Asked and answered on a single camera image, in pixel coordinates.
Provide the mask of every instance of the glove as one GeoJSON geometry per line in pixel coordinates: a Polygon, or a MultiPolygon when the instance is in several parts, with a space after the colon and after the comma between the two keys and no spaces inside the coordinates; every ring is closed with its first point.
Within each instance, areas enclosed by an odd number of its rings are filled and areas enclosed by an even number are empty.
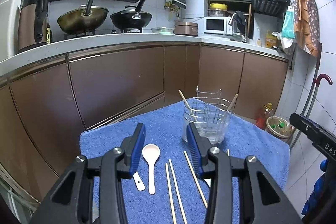
{"type": "MultiPolygon", "coordinates": [[[[321,171],[326,172],[328,162],[329,160],[323,160],[321,162],[320,164],[321,171]]],[[[314,207],[316,207],[318,200],[321,198],[323,185],[324,185],[324,175],[325,174],[320,176],[315,182],[313,193],[310,195],[305,205],[303,206],[303,210],[301,212],[303,216],[306,215],[314,207]]]]}

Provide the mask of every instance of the red umbrella handle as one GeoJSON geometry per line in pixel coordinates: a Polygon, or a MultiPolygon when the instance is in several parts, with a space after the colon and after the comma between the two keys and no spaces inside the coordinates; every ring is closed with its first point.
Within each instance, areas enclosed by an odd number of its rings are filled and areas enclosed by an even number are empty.
{"type": "Polygon", "coordinates": [[[313,82],[315,83],[316,86],[320,86],[320,82],[323,78],[328,81],[329,85],[333,84],[331,78],[324,73],[320,74],[316,79],[313,80],[313,82]]]}

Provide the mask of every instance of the black frying pan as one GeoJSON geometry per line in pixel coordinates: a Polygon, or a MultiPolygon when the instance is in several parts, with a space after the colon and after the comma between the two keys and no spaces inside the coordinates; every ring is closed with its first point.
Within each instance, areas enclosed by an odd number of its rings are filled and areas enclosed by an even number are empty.
{"type": "Polygon", "coordinates": [[[137,6],[127,5],[126,10],[110,15],[110,18],[118,29],[142,29],[147,26],[152,19],[152,15],[141,11],[146,0],[140,0],[137,6]]]}

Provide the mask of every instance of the microwave oven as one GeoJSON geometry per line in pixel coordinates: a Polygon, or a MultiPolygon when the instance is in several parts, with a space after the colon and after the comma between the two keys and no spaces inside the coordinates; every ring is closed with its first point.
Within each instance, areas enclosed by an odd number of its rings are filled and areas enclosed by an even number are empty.
{"type": "Polygon", "coordinates": [[[204,17],[204,32],[232,35],[231,17],[204,17]]]}

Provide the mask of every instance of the white countertop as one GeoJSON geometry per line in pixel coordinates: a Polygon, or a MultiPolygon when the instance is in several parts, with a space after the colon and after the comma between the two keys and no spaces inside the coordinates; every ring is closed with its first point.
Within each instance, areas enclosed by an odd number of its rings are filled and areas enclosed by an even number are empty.
{"type": "Polygon", "coordinates": [[[277,51],[259,47],[256,45],[230,41],[227,38],[212,39],[201,37],[190,37],[186,35],[168,35],[168,34],[153,34],[153,33],[125,33],[125,34],[102,34],[89,37],[78,37],[69,40],[59,41],[33,48],[31,50],[14,55],[0,62],[0,76],[3,76],[13,70],[23,66],[38,62],[40,60],[52,58],[58,55],[78,52],[90,48],[104,47],[118,44],[139,43],[139,42],[195,42],[195,43],[210,43],[217,45],[225,45],[230,47],[243,48],[256,52],[262,52],[274,57],[288,59],[285,54],[279,54],[277,51]]]}

